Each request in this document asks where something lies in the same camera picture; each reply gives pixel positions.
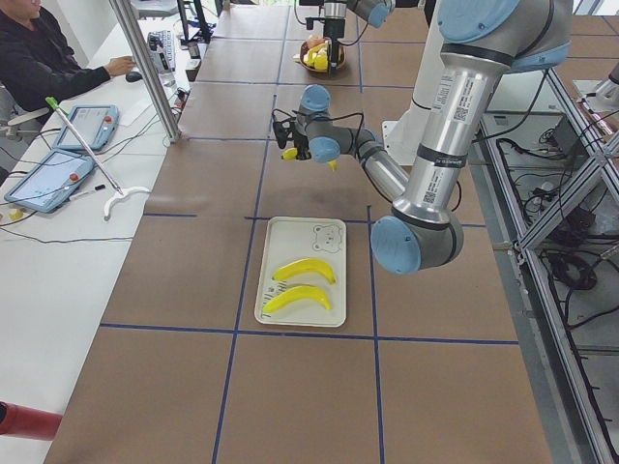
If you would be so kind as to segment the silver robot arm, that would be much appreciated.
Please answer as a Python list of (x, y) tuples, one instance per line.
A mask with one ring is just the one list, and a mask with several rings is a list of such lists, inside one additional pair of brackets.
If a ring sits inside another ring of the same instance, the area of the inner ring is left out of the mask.
[(570, 47), (570, 1), (443, 1), (433, 18), (444, 40), (438, 81), (410, 171), (390, 157), (374, 134), (334, 125), (331, 96), (306, 88), (293, 120), (317, 162), (354, 156), (375, 188), (392, 203), (370, 235), (378, 263), (411, 275), (453, 261), (463, 232), (448, 202), (490, 98), (506, 73), (554, 67)]
[(339, 65), (339, 39), (344, 37), (345, 18), (348, 11), (363, 19), (368, 25), (379, 28), (393, 12), (392, 0), (328, 0), (324, 2), (323, 37), (328, 43), (328, 74), (334, 74)]

